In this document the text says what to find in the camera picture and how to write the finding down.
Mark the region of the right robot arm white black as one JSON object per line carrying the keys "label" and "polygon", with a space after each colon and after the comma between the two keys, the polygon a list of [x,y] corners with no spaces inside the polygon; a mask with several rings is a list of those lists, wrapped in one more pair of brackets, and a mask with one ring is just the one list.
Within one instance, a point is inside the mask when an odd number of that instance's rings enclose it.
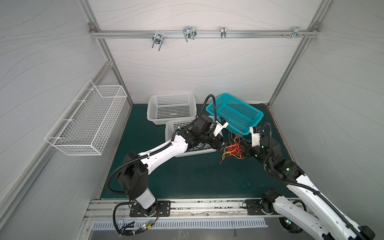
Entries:
{"label": "right robot arm white black", "polygon": [[251,127],[246,141],[247,156],[262,162],[264,172],[284,184],[298,199],[290,201],[275,190],[265,192],[259,202],[246,200],[249,215],[280,215],[281,226],[289,233],[306,232],[316,240],[373,240],[368,226],[359,225],[339,210],[292,160],[285,159],[282,147],[272,137],[272,126]]}

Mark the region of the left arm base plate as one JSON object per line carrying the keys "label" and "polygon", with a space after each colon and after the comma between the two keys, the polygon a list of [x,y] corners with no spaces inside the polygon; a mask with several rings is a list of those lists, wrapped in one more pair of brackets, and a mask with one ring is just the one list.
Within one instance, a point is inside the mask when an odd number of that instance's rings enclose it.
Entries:
{"label": "left arm base plate", "polygon": [[130,217],[146,218],[146,217],[169,217],[171,211],[170,201],[156,200],[148,209],[143,208],[139,203],[135,203],[131,207]]}

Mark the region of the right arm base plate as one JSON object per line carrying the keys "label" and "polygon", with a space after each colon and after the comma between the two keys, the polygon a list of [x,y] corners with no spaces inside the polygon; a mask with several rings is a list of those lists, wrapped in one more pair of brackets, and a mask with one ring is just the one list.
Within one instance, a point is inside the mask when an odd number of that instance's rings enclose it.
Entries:
{"label": "right arm base plate", "polygon": [[268,209],[267,204],[263,200],[245,200],[241,208],[247,211],[250,216],[270,215],[271,212]]}

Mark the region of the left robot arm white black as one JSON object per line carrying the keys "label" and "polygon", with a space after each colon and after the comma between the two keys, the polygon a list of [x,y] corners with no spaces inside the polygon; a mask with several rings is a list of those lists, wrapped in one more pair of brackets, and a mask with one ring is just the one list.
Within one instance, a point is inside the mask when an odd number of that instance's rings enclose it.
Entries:
{"label": "left robot arm white black", "polygon": [[209,145],[217,151],[223,149],[227,141],[221,132],[228,122],[218,117],[214,95],[208,95],[204,103],[207,104],[209,99],[213,100],[214,119],[199,111],[191,123],[174,130],[169,141],[146,152],[126,154],[123,163],[107,177],[106,190],[128,197],[145,210],[152,210],[157,207],[158,200],[149,189],[149,175],[156,168],[199,144]]}

